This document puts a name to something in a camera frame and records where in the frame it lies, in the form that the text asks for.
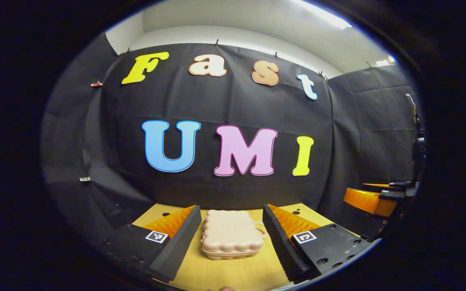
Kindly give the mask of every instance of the wooden table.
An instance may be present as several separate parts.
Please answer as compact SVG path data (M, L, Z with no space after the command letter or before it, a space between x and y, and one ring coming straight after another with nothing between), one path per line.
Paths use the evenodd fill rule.
M299 211L299 216L317 225L332 223L302 203L280 207L289 212ZM174 213L181 208L155 204L141 215L133 225L144 226L160 219L163 213ZM202 220L207 210L201 210ZM254 221L262 221L261 209L247 210ZM200 250L202 225L199 226L188 248L175 280L169 284L188 291L217 291L229 286L237 291L268 291L290 284L278 260L271 239L264 240L264 247L253 257L211 260Z

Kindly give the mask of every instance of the case handle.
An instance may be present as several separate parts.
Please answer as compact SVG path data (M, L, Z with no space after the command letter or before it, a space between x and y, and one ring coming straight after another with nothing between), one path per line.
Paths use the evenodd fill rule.
M260 221L255 221L254 224L261 224L261 225L264 225L263 222L260 222ZM258 227L255 227L257 230L259 230L261 233L262 233L262 238L265 239L267 236L269 236L269 234L267 233L266 230L263 230L262 228L258 228Z

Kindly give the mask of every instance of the ceiling light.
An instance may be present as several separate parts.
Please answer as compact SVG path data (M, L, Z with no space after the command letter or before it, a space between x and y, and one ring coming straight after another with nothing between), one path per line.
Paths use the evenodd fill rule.
M329 24L339 27L340 29L352 27L348 22L344 21L343 19L331 13L328 13L327 11L324 11L321 8L314 6L312 4L309 4L305 1L302 1L302 0L289 0L289 1L300 5L301 7L307 9L308 11L311 11L319 18L323 19L326 22L329 22Z
M388 63L388 60L385 59L383 61L376 61L375 64L377 64L377 67L379 66L386 66L386 65L389 65L390 63Z

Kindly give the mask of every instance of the pink plastic case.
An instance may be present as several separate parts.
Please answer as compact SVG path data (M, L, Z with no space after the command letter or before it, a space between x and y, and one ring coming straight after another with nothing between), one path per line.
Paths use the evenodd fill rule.
M202 231L202 251L210 259L257 255L267 233L256 228L247 211L209 210Z

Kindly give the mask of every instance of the black fabric backdrop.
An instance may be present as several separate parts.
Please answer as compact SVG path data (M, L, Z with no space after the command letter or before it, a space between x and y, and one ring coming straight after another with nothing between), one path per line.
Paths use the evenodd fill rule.
M167 51L168 59L139 83L122 85L135 57ZM193 58L203 54L225 59L222 77L194 76ZM280 82L255 83L253 64L279 66ZM298 74L314 82L318 99L309 99ZM90 83L100 80L101 88ZM131 223L153 203L203 209L255 209L303 202L342 226L364 234L358 212L343 202L347 187L387 183L412 176L414 127L405 93L410 82L398 66L351 72L326 83L307 68L261 52L212 44L169 44L116 55L105 35L98 37L68 66L55 86L42 127L44 177L61 212L89 241ZM165 155L180 155L176 122L201 123L195 160L179 173L152 168L144 156L147 120L170 124ZM257 131L278 131L269 176L217 177L219 125L240 127L250 143ZM294 177L298 136L314 139L310 173ZM79 182L79 177L91 182Z

